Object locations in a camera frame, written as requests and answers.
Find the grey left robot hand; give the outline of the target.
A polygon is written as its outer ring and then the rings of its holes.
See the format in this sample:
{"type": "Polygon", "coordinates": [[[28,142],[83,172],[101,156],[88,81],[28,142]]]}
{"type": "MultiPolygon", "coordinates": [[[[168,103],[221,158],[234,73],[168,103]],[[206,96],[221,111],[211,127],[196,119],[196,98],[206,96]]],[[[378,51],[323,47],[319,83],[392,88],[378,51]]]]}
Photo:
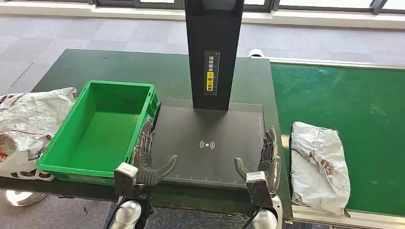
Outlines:
{"type": "Polygon", "coordinates": [[[155,130],[153,130],[153,119],[149,117],[139,134],[138,144],[133,148],[131,165],[138,169],[136,181],[138,184],[155,186],[160,183],[175,167],[177,155],[171,156],[168,163],[161,168],[152,166],[151,145],[155,130]]]}

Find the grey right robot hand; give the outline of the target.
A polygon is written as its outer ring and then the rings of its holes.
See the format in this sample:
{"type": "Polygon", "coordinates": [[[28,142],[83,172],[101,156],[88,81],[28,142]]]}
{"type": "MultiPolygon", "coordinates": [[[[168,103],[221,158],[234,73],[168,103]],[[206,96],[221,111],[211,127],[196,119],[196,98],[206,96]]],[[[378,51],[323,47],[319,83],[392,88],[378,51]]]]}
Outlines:
{"type": "Polygon", "coordinates": [[[234,166],[237,173],[245,181],[251,196],[265,193],[274,196],[279,186],[281,169],[281,157],[277,153],[275,128],[271,126],[265,132],[256,171],[249,171],[239,157],[234,158],[234,166]]]}

